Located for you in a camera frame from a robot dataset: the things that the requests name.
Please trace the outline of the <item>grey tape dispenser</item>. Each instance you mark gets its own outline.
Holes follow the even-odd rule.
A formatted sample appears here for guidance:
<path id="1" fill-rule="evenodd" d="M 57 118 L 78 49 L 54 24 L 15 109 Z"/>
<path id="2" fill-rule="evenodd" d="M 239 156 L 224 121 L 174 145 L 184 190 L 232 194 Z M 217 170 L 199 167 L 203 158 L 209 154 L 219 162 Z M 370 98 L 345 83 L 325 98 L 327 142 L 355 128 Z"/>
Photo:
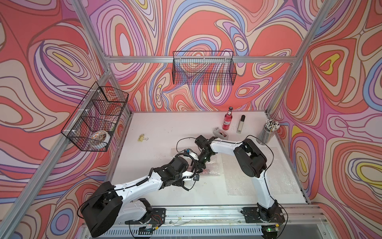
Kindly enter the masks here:
<path id="1" fill-rule="evenodd" d="M 213 129 L 213 135 L 219 139 L 228 140 L 228 134 L 219 127 Z"/>

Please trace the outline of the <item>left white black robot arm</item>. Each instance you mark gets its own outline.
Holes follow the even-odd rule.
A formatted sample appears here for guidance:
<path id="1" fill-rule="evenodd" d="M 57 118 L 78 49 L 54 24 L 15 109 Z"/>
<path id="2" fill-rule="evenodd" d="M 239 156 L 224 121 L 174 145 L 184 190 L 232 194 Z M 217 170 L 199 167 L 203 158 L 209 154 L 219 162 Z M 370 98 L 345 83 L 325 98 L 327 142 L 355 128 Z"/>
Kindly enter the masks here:
<path id="1" fill-rule="evenodd" d="M 179 153 L 170 163 L 151 168 L 145 177 L 117 185 L 104 182 L 78 208 L 78 216 L 85 220 L 93 238 L 103 235 L 116 223 L 146 224 L 153 219 L 153 209 L 144 195 L 169 186 L 186 189 L 185 181 L 198 181 L 204 168 L 191 155 Z"/>

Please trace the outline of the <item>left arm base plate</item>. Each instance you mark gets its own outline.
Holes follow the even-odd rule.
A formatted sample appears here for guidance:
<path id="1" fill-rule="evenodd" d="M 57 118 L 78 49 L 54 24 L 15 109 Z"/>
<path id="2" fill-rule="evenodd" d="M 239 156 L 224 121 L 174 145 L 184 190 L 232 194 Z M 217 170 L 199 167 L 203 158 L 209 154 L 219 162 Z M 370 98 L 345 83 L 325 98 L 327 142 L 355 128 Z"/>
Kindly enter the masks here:
<path id="1" fill-rule="evenodd" d="M 138 221 L 126 221 L 126 225 L 162 225 L 165 223 L 166 208 L 154 208 L 146 212 L 142 219 Z"/>

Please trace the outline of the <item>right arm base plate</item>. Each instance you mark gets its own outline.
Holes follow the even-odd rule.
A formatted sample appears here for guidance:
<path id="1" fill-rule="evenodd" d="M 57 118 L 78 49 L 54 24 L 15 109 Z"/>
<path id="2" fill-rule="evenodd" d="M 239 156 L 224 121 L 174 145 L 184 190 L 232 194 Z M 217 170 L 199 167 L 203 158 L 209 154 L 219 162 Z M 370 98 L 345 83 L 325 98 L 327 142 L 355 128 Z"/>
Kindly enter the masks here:
<path id="1" fill-rule="evenodd" d="M 282 225 L 286 221 L 280 207 L 271 210 L 259 209 L 258 207 L 244 207 L 240 210 L 240 213 L 244 216 L 246 223 Z"/>

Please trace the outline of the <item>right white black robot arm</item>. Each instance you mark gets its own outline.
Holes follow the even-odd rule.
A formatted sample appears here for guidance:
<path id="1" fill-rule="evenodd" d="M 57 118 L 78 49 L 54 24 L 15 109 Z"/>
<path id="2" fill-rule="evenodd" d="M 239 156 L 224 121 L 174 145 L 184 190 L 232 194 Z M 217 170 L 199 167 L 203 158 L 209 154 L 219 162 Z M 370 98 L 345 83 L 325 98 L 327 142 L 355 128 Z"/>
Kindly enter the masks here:
<path id="1" fill-rule="evenodd" d="M 210 161 L 213 155 L 222 153 L 234 156 L 242 172 L 251 178 L 257 192 L 259 219 L 262 222 L 270 222 L 274 218 L 280 207 L 267 185 L 267 158 L 252 140 L 246 138 L 241 142 L 232 142 L 218 140 L 214 136 L 206 139 L 200 135 L 195 139 L 195 144 L 201 151 L 195 162 L 197 173 L 206 169 L 206 162 Z"/>

